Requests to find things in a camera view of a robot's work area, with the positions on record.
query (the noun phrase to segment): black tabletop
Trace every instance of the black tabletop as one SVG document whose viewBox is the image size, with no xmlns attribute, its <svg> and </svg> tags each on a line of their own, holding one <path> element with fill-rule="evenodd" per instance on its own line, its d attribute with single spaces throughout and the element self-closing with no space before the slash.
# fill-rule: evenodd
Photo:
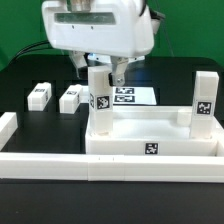
<svg viewBox="0 0 224 224">
<path fill-rule="evenodd" d="M 196 71 L 220 76 L 216 118 L 224 124 L 224 70 L 205 58 L 147 58 L 129 65 L 126 86 L 154 87 L 159 105 L 190 106 Z M 53 95 L 44 112 L 29 112 L 39 82 Z M 76 77 L 67 56 L 21 57 L 0 72 L 0 113 L 17 112 L 19 127 L 5 152 L 85 153 L 88 105 L 59 113 L 59 98 Z M 224 185 L 205 183 L 0 180 L 0 223 L 223 223 Z"/>
</svg>

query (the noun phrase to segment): white foam block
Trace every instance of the white foam block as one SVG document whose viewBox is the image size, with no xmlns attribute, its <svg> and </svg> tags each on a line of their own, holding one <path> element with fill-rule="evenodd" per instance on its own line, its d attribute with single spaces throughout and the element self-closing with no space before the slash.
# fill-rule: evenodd
<svg viewBox="0 0 224 224">
<path fill-rule="evenodd" d="M 4 113 L 0 118 L 0 150 L 5 146 L 17 129 L 16 113 Z"/>
<path fill-rule="evenodd" d="M 52 96 L 50 83 L 38 83 L 28 99 L 29 111 L 43 111 Z"/>
<path fill-rule="evenodd" d="M 95 134 L 113 130 L 113 88 L 108 80 L 110 72 L 107 66 L 90 67 L 88 70 L 90 129 Z"/>
<path fill-rule="evenodd" d="M 81 85 L 70 86 L 59 100 L 60 113 L 74 114 L 79 107 L 82 92 Z"/>
<path fill-rule="evenodd" d="M 218 83 L 219 76 L 217 72 L 197 72 L 191 120 L 191 138 L 211 138 Z"/>
</svg>

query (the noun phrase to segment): white block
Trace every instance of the white block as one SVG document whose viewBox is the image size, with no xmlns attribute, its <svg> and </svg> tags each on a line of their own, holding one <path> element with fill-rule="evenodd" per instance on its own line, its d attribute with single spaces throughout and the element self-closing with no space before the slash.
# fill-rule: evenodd
<svg viewBox="0 0 224 224">
<path fill-rule="evenodd" d="M 80 104 L 81 85 L 70 86 L 59 100 L 60 113 L 74 114 Z"/>
<path fill-rule="evenodd" d="M 113 88 L 109 85 L 107 66 L 91 67 L 88 70 L 90 129 L 94 134 L 113 130 Z"/>
<path fill-rule="evenodd" d="M 43 111 L 51 96 L 51 84 L 38 83 L 27 97 L 29 111 Z"/>
<path fill-rule="evenodd" d="M 191 138 L 211 138 L 219 76 L 216 72 L 197 72 Z"/>
<path fill-rule="evenodd" d="M 0 118 L 0 150 L 3 149 L 5 144 L 11 138 L 17 129 L 17 116 L 16 113 L 4 113 Z"/>
</svg>

